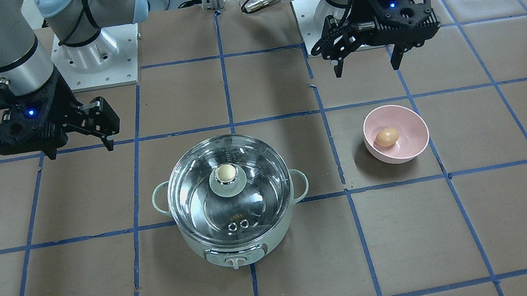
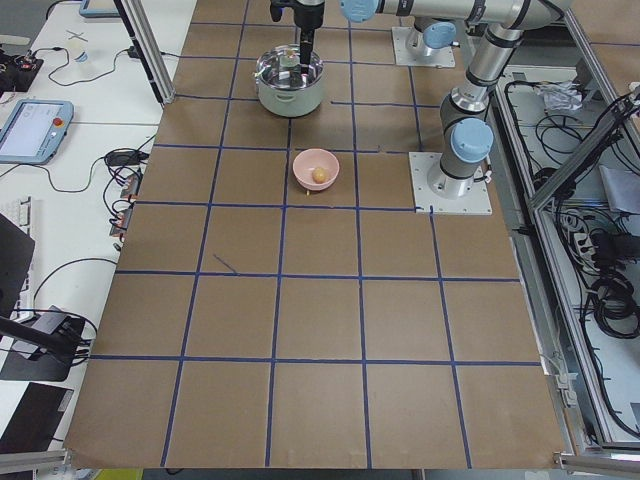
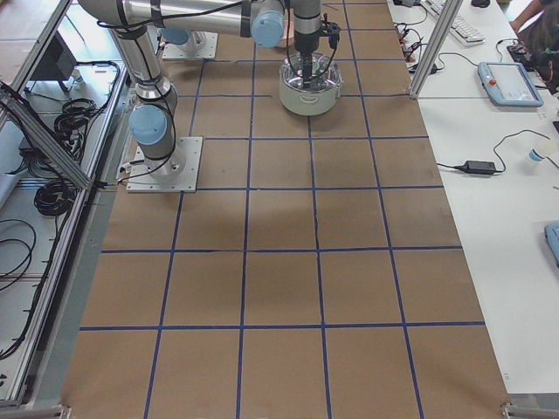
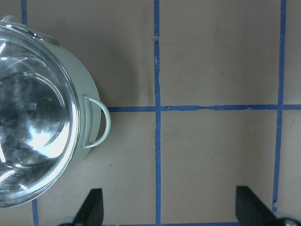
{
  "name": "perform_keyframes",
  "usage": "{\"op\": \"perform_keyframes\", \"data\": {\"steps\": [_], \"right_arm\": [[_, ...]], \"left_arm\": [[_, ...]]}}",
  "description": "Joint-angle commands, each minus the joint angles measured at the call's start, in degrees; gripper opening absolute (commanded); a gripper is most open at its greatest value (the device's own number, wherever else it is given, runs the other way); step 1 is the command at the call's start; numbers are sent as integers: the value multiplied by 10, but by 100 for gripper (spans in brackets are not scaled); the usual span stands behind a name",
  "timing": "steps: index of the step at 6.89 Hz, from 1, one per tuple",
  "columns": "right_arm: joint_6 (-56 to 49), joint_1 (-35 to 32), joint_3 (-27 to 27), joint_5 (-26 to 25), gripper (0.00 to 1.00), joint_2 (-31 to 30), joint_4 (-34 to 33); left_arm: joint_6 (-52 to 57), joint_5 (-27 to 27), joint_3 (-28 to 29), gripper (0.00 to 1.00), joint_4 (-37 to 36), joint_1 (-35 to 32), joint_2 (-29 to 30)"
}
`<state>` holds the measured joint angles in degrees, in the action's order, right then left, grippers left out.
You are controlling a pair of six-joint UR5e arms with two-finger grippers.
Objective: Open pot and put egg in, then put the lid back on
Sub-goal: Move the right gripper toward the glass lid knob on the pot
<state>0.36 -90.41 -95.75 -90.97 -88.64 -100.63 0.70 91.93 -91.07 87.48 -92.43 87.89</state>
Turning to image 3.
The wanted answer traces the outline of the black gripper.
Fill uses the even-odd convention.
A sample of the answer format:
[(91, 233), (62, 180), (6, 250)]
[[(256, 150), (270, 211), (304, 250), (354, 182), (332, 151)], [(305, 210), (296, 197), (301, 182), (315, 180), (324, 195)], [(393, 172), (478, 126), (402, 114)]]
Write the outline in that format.
[(298, 75), (305, 81), (305, 88), (309, 88), (313, 79), (313, 54), (319, 48), (320, 38), (327, 38), (328, 45), (336, 50), (340, 40), (340, 26), (328, 20), (327, 15), (312, 17), (294, 16), (294, 45), (300, 52), (298, 58)]

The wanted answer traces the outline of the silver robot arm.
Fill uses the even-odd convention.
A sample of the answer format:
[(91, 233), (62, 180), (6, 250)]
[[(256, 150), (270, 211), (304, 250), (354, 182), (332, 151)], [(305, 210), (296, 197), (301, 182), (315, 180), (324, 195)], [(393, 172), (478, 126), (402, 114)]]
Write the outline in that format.
[(186, 45), (191, 42), (196, 48), (200, 48), (206, 43), (206, 36), (201, 31), (161, 28), (160, 33), (166, 42), (173, 45)]
[(279, 98), (290, 112), (321, 115), (340, 95), (342, 76), (332, 56), (317, 52), (321, 38), (332, 50), (340, 27), (319, 1), (83, 1), (81, 7), (110, 30), (135, 84), (138, 102), (128, 128), (143, 164), (126, 178), (134, 191), (193, 191), (202, 140), (178, 137), (177, 93), (163, 73), (148, 27), (171, 44), (191, 41), (198, 32), (250, 38), (263, 48), (286, 46), (279, 69)]

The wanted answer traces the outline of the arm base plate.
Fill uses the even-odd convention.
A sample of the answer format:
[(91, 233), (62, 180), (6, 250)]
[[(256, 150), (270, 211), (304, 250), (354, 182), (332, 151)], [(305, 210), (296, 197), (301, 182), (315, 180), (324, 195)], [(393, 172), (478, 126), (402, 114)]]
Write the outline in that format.
[(160, 162), (145, 159), (140, 146), (136, 147), (134, 161), (126, 176), (126, 190), (130, 193), (174, 193), (197, 191), (197, 178), (203, 148), (203, 138), (179, 137), (174, 154), (159, 169)]
[(164, 60), (184, 61), (184, 60), (203, 60), (212, 59), (217, 51), (217, 33), (202, 31), (206, 36), (206, 43), (200, 48), (196, 48), (191, 42), (186, 45), (173, 45), (165, 41), (162, 53)]

